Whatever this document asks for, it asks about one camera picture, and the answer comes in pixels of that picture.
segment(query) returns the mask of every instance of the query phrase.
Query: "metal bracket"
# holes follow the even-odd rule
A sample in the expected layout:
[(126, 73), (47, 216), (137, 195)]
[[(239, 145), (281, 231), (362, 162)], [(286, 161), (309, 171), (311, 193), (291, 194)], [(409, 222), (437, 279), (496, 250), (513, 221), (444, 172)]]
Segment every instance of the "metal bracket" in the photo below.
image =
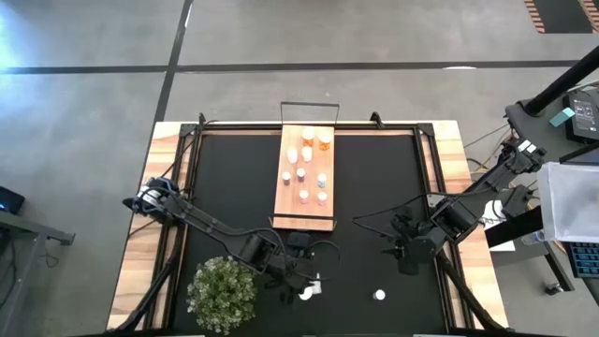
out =
[(196, 131), (196, 128), (197, 124), (195, 123), (182, 124), (181, 128), (179, 129), (179, 137), (193, 135), (194, 131)]
[(429, 204), (429, 207), (434, 208), (437, 207), (439, 202), (441, 202), (441, 200), (443, 200), (444, 198), (445, 196), (427, 195), (427, 203)]
[(383, 121), (381, 121), (381, 116), (378, 114), (378, 112), (373, 111), (370, 120), (372, 122), (376, 122), (376, 128), (378, 128), (379, 130), (385, 128), (385, 125), (383, 124)]
[(418, 123), (418, 130), (422, 131), (429, 137), (434, 137), (434, 126), (431, 123)]

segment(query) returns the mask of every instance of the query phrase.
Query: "striped mat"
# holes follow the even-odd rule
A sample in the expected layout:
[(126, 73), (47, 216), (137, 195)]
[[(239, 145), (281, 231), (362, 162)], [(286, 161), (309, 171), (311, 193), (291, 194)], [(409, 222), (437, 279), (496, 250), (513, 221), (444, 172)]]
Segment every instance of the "striped mat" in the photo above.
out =
[(599, 27), (599, 0), (524, 0), (542, 34), (592, 34)]

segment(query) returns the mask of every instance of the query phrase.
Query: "green plant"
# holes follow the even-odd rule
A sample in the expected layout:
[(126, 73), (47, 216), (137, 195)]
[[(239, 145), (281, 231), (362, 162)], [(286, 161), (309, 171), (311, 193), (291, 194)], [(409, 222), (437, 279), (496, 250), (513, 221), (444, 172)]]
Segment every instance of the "green plant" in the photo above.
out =
[(227, 335), (255, 316), (254, 274), (231, 256), (197, 265), (187, 295), (187, 312), (196, 314), (197, 323), (207, 330)]

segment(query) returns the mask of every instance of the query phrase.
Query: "gray floor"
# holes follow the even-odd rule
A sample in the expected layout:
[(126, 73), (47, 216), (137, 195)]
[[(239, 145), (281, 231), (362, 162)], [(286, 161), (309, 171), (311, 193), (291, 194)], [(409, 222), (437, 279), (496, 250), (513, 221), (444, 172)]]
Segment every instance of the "gray floor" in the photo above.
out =
[[(0, 4), (0, 67), (168, 63), (183, 0), (9, 0)], [(578, 58), (599, 35), (540, 35), (523, 2), (197, 0), (180, 64), (521, 61)], [(458, 120), (464, 143), (504, 123), (504, 106), (562, 68), (178, 74), (167, 121), (277, 120), (282, 100), (338, 102), (340, 119)], [(27, 300), (22, 335), (104, 329), (162, 74), (0, 75), (0, 185), (27, 196), (24, 216), (77, 232)], [(330, 119), (331, 111), (286, 111)], [(466, 149), (484, 160), (500, 134)], [(533, 177), (523, 177), (531, 182)], [(545, 297), (544, 260), (497, 268), (510, 325), (589, 336), (584, 285)]]

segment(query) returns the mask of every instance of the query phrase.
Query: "black table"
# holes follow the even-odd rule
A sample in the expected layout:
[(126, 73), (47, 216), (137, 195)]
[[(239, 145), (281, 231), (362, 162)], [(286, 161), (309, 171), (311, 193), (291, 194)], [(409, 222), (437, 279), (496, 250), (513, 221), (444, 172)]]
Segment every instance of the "black table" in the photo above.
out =
[[(231, 227), (269, 226), (280, 139), (276, 135), (203, 136), (193, 186), (195, 205)], [(262, 289), (266, 276), (257, 277), (256, 318), (233, 330), (231, 336), (442, 333), (450, 324), (445, 314), (448, 291), (440, 281), (445, 277), (439, 277), (436, 266), (422, 266), (418, 276), (399, 274), (397, 261), (381, 255), (389, 243), (350, 222), (352, 216), (427, 192), (421, 144), (410, 135), (337, 136), (335, 142), (334, 216), (338, 223), (333, 232), (314, 233), (314, 238), (336, 242), (343, 252), (343, 265), (332, 280), (323, 282), (322, 294), (307, 301), (296, 299), (291, 305), (280, 302), (278, 290)], [(415, 203), (415, 211), (425, 216), (424, 200)], [(390, 230), (389, 219), (390, 214), (383, 214), (368, 224)], [(336, 260), (325, 249), (316, 253), (316, 267), (323, 277), (335, 272)], [(225, 253), (217, 242), (188, 230), (174, 294), (172, 328), (176, 331), (211, 335), (187, 313), (186, 286), (198, 263)], [(386, 291), (384, 300), (372, 299), (377, 289)]]

